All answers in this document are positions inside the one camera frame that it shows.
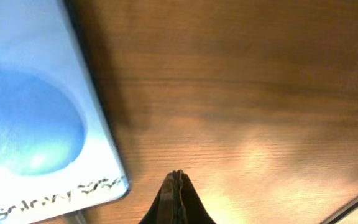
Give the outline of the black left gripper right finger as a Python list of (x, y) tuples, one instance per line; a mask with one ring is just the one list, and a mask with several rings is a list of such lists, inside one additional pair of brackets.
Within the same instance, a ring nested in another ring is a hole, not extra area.
[(178, 174), (178, 193), (182, 214), (187, 224), (216, 224), (206, 211), (189, 176), (182, 170)]

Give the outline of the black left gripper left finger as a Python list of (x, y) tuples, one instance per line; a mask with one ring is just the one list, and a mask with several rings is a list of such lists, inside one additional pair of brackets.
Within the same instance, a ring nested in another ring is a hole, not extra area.
[(178, 213), (177, 172), (166, 175), (149, 210), (140, 224), (174, 224)]

